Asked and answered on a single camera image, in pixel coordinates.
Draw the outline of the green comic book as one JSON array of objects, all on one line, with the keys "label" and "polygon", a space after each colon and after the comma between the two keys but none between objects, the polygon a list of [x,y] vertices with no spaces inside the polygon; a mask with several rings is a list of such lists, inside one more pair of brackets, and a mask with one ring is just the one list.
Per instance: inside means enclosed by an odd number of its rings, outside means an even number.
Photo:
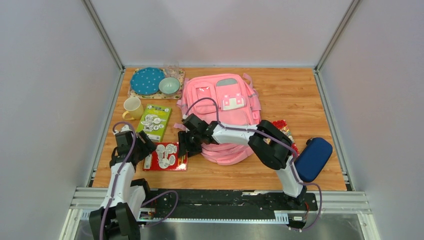
[{"label": "green comic book", "polygon": [[136,132],[144,132],[153,142],[161,142],[171,114],[171,107],[147,104]]}]

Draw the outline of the red comic book white bubbles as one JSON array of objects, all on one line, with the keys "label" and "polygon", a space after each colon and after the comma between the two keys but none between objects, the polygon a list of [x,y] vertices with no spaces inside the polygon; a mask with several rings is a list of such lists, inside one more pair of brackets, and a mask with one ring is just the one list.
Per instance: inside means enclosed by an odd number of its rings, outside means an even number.
[{"label": "red comic book white bubbles", "polygon": [[186,171],[187,154],[179,156],[178,142],[156,142],[156,150],[144,159],[143,171]]}]

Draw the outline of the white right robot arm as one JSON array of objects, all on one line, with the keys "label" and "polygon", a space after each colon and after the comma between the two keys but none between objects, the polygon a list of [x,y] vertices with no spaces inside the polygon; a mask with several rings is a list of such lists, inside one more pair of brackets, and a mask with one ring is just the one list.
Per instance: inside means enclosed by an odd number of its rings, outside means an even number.
[{"label": "white right robot arm", "polygon": [[266,167],[274,170],[282,184],[286,205],[293,210],[305,203],[307,187],[301,181],[294,160],[298,157],[292,141],[270,121],[257,125],[231,125],[206,121],[195,114],[184,116],[188,142],[195,145],[236,144],[248,146]]}]

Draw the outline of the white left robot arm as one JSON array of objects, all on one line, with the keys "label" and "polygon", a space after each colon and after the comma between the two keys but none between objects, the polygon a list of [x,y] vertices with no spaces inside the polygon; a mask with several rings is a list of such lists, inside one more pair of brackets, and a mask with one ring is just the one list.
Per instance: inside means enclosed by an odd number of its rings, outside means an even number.
[{"label": "white left robot arm", "polygon": [[139,240],[138,214],[141,207],[152,203],[153,194],[144,178],[133,177],[138,163],[154,152],[156,145],[143,131],[121,131],[115,140],[109,187],[100,208],[90,213],[89,225],[95,240]]}]

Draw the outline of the pink backpack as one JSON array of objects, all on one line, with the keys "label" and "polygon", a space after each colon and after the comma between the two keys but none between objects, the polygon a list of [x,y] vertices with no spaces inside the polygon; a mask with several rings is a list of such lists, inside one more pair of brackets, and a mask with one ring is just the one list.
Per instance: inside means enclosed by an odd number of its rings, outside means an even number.
[{"label": "pink backpack", "polygon": [[183,117],[247,126],[261,121],[259,94],[248,74],[223,73],[185,79],[177,101]]}]

